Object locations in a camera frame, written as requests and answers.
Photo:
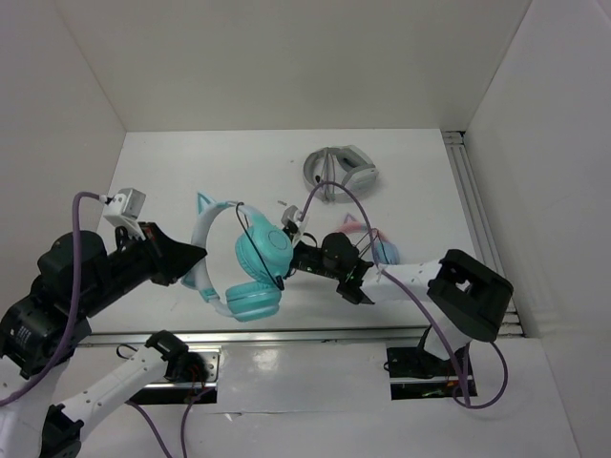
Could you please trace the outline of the teal cat-ear headphones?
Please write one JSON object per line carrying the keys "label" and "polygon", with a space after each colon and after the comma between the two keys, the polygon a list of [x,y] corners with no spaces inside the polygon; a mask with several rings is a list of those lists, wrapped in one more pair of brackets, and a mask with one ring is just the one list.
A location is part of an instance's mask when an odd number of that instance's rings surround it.
{"label": "teal cat-ear headphones", "polygon": [[220,315],[241,323],[275,315],[280,309],[284,278],[289,274],[293,257],[288,236],[261,211],[239,201],[217,201],[198,193],[197,209],[191,244],[205,249],[213,222],[222,212],[232,209],[238,217],[249,220],[250,224],[242,227],[235,243],[235,254],[252,281],[229,287],[222,299],[211,281],[207,260],[201,260],[182,277],[181,284],[198,291],[204,302]]}

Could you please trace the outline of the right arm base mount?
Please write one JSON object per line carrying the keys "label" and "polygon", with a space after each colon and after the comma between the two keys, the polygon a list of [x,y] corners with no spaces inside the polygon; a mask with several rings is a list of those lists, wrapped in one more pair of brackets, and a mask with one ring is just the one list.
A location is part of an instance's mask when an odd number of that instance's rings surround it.
{"label": "right arm base mount", "polygon": [[388,347],[383,368],[390,377],[393,401],[452,398],[461,393],[450,360],[442,361],[415,346]]}

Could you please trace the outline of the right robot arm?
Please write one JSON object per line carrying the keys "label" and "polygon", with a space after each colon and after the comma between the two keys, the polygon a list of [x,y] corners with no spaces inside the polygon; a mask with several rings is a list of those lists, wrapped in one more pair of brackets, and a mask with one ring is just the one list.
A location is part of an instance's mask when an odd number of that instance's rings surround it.
{"label": "right robot arm", "polygon": [[512,284],[469,254],[451,249],[441,260],[389,264],[363,260],[343,233],[331,233],[320,247],[297,242],[293,270],[338,282],[336,292],[353,304],[411,300],[430,319],[430,302],[442,317],[429,323],[416,361],[428,374],[439,373],[450,353],[472,341],[493,343],[514,294]]}

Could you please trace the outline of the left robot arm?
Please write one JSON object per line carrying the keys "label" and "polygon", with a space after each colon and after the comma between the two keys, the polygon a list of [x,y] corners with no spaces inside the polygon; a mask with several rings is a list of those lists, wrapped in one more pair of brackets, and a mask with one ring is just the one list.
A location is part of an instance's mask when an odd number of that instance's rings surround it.
{"label": "left robot arm", "polygon": [[38,260],[30,293],[2,318],[1,394],[42,377],[28,393],[1,405],[2,456],[75,457],[91,432],[148,384],[204,386],[208,371],[201,356],[161,330],[98,382],[52,402],[69,359],[92,333],[91,317],[147,281],[174,284],[206,255],[170,239],[154,223],[140,227],[142,239],[116,229],[113,253],[95,232],[81,232],[78,250],[72,234],[62,236]]}

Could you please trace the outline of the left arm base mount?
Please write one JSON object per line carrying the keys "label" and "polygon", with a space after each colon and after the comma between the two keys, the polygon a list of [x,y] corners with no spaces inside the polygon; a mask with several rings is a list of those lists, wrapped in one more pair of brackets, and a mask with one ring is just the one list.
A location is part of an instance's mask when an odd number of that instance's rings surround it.
{"label": "left arm base mount", "polygon": [[219,346],[194,345],[190,350],[198,355],[192,358],[176,380],[161,378],[148,384],[131,397],[140,406],[186,406],[198,395],[195,405],[212,405],[217,402],[221,348]]}

